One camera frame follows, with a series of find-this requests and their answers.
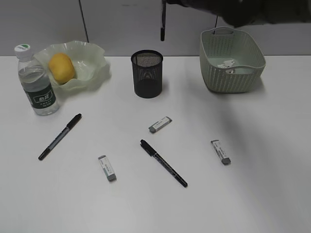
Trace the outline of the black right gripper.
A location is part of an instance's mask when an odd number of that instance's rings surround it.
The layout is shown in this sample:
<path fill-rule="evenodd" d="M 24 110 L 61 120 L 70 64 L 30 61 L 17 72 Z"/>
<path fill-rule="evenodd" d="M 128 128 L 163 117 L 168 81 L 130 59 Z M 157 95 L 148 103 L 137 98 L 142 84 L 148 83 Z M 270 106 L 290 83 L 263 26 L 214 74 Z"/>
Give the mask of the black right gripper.
<path fill-rule="evenodd" d="M 180 5 L 223 16 L 233 6 L 232 0 L 168 0 L 168 4 Z"/>

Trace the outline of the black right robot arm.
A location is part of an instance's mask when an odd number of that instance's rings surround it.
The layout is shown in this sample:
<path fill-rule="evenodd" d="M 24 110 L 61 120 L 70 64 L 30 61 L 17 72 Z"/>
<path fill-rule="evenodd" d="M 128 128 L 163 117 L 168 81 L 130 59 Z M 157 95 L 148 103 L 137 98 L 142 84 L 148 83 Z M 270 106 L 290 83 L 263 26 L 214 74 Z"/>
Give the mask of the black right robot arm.
<path fill-rule="evenodd" d="M 167 3 L 209 12 L 235 28 L 311 21 L 309 0 L 169 0 Z"/>

